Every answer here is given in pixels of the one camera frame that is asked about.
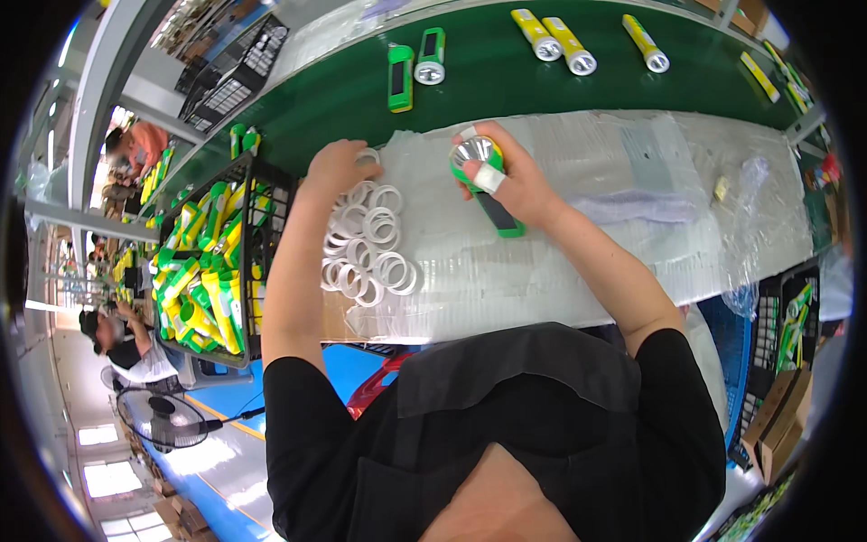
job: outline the fluorescent light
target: fluorescent light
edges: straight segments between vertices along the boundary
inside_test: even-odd
[[[69,31],[69,36],[66,36],[66,42],[63,44],[63,50],[60,52],[60,59],[57,61],[57,67],[62,68],[66,62],[66,54],[69,52],[69,44],[72,42],[72,35],[75,33],[75,27],[78,26],[78,21],[72,25],[72,30]]]
[[[49,171],[54,170],[54,130],[49,132]]]

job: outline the black apron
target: black apron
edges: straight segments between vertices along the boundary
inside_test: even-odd
[[[457,489],[444,491],[437,477],[462,481],[478,462],[416,473],[425,414],[470,408],[499,382],[522,374],[555,379],[604,408],[608,438],[578,454],[555,458],[500,444],[536,478],[582,542],[640,539],[638,365],[601,339],[559,323],[541,323],[443,343],[404,361],[397,381],[399,419],[392,465],[359,459],[349,540],[361,542],[373,533],[381,540],[417,540]],[[371,518],[381,517],[383,507],[393,512],[393,521],[373,525]]]

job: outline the window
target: window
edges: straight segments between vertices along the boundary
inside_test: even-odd
[[[113,423],[108,425],[100,425],[95,428],[86,428],[78,430],[78,443],[82,446],[90,446],[91,444],[105,444],[106,442],[117,441],[117,429]]]
[[[101,521],[100,525],[108,542],[163,542],[172,539],[172,533],[156,512]]]
[[[141,480],[129,461],[84,467],[84,480],[88,483],[88,494],[93,498],[141,488]]]

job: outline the apron strap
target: apron strap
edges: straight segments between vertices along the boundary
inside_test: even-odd
[[[409,472],[415,470],[424,420],[424,415],[398,418],[397,431],[394,436],[394,453],[392,455],[392,465],[394,467]]]

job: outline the worker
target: worker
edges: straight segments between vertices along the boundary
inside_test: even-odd
[[[364,141],[329,144],[298,188],[264,304],[277,533],[298,542],[691,539],[722,499],[726,451],[680,312],[497,122],[475,130],[503,151],[507,176],[493,197],[563,251],[625,348],[560,323],[438,344],[407,358],[353,421],[319,343],[322,239],[337,195],[382,169],[355,165]],[[468,161],[464,172],[475,179],[480,166]]]
[[[157,382],[177,375],[184,367],[183,354],[163,348],[153,328],[128,304],[117,301],[116,305],[116,315],[99,307],[78,316],[81,333],[93,341],[94,353],[108,356],[114,370],[130,382]]]
[[[126,131],[117,127],[106,136],[106,156],[110,160],[126,157],[132,166],[128,175],[132,179],[156,166],[167,148],[168,132],[147,121],[138,121]]]

